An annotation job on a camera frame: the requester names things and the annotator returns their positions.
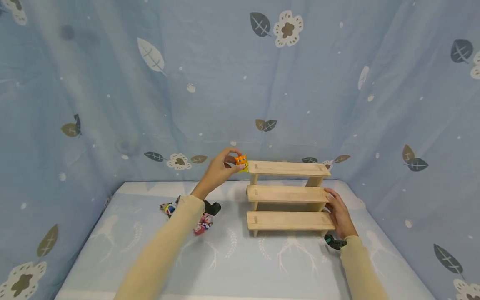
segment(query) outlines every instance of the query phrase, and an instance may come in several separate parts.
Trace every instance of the white leaf print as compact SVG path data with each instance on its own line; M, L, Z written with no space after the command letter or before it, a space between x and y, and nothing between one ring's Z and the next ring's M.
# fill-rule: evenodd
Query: white leaf print
M367 81L368 71L370 71L370 68L368 66L363 67L363 70L361 71L360 79L359 79L359 85L358 85L359 90L361 90L361 87L363 86L365 81Z
M475 54L473 57L473 63L476 64L477 66L480 65L480 51Z
M475 66L473 69L470 71L470 76L474 79L480 79L480 66Z
M138 49L142 55L145 63L155 72L163 72L165 62L163 61L162 54L152 44L144 39L137 38Z

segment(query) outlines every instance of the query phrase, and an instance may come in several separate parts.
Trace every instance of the left hand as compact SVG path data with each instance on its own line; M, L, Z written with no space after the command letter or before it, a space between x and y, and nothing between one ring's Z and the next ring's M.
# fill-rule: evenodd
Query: left hand
M204 200L216 187L227 181L233 174L242 171L245 165L235 165L235 158L230 153L241 155L239 149L227 147L212 159L204 176L193 189L192 195Z

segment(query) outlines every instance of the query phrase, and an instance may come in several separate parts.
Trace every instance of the blue curtain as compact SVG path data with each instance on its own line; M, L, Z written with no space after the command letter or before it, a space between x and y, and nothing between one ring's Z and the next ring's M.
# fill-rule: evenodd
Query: blue curtain
M52 297L122 182L199 180L234 145L325 163L436 297L467 299L479 8L0 0L0 283L37 283L3 292Z

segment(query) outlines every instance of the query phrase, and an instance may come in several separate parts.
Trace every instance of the wooden shelf board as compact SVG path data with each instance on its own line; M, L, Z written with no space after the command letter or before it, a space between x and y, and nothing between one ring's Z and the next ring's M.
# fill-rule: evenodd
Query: wooden shelf board
M249 185L250 202L273 203L329 203L322 187Z
M320 212L247 212L249 230L334 230L328 213Z
M331 176L324 164L249 160L248 169L251 174L309 177Z

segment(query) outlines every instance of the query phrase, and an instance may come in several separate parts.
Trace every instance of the paw print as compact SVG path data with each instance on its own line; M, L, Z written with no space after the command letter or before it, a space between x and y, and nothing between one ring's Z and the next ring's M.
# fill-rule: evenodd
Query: paw print
M187 85L187 91L189 91L192 94L195 93L195 87L193 86L193 84Z

